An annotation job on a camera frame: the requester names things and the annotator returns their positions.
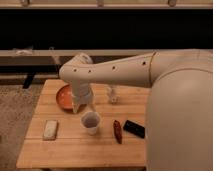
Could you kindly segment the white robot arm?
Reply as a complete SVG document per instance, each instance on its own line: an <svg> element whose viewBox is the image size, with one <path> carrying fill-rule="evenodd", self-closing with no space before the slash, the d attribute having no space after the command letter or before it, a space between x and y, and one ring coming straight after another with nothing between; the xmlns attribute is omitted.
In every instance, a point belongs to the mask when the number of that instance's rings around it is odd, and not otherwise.
<svg viewBox="0 0 213 171"><path fill-rule="evenodd" d="M93 83L148 88L147 171L213 171L213 53L155 51L98 64L80 53L59 75L77 104L92 100Z"/></svg>

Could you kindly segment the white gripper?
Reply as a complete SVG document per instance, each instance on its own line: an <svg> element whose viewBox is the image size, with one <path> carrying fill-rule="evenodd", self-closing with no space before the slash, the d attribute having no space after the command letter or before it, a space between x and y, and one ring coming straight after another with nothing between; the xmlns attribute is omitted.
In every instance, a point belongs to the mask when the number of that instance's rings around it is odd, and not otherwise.
<svg viewBox="0 0 213 171"><path fill-rule="evenodd" d="M73 83L71 87L73 102L76 103L73 104L73 113L78 113L80 104L88 104L91 111L96 111L95 105L90 103L93 101L93 91L88 83Z"/></svg>

